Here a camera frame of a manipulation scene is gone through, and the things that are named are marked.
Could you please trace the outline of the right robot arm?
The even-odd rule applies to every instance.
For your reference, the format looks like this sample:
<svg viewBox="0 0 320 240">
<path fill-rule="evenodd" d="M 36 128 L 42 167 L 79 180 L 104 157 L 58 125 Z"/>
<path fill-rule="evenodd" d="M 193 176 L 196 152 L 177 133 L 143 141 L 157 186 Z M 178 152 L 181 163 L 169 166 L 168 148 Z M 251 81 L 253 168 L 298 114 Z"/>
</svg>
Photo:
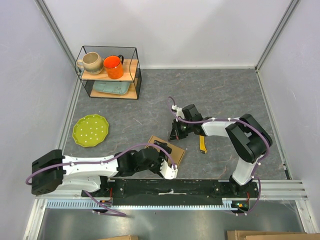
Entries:
<svg viewBox="0 0 320 240">
<path fill-rule="evenodd" d="M 273 144 L 265 129 L 248 113 L 238 118 L 204 118 L 194 104 L 184 108 L 173 104 L 170 112 L 174 115 L 170 141 L 185 139 L 190 133 L 230 139 L 239 159 L 231 175 L 229 191 L 235 197 L 242 196 L 247 191 L 246 184 L 254 177 L 257 165 L 267 156 Z"/>
</svg>

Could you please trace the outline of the brown cardboard express box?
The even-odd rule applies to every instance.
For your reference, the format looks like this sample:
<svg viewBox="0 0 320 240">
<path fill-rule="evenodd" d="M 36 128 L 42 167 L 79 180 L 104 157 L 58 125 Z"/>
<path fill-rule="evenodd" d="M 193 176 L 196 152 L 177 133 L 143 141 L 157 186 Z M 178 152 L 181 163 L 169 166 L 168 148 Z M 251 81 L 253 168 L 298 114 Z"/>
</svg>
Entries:
<svg viewBox="0 0 320 240">
<path fill-rule="evenodd" d="M 165 141 L 159 137 L 152 135 L 148 141 L 150 144 L 156 144 L 157 142 L 166 144 L 169 148 L 171 148 L 170 156 L 172 157 L 174 163 L 179 166 L 182 162 L 183 157 L 185 156 L 185 150 L 173 145 L 172 143 Z"/>
</svg>

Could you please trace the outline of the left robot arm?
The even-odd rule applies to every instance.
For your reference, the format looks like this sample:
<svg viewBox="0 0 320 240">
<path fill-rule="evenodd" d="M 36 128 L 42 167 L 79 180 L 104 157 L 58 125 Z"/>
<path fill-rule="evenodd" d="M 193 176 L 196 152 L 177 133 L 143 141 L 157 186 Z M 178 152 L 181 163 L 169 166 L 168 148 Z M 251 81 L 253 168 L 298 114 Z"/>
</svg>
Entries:
<svg viewBox="0 0 320 240">
<path fill-rule="evenodd" d="M 31 175 L 25 183 L 33 195 L 54 191 L 87 191 L 99 197 L 106 196 L 110 185 L 103 178 L 130 177 L 150 171 L 161 178 L 172 180 L 178 166 L 164 143 L 140 143 L 125 151 L 102 157 L 75 157 L 54 149 L 31 164 Z"/>
</svg>

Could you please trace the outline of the yellow utility knife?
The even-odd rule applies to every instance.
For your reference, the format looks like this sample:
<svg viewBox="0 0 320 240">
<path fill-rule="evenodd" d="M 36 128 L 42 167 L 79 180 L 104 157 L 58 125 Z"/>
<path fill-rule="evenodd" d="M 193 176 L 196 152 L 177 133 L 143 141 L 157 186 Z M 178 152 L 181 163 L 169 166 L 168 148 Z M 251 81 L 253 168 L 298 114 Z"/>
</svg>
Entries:
<svg viewBox="0 0 320 240">
<path fill-rule="evenodd" d="M 206 148 L 206 144 L 205 144 L 205 137 L 202 135 L 199 136 L 199 150 L 202 154 L 207 153 L 207 148 Z"/>
</svg>

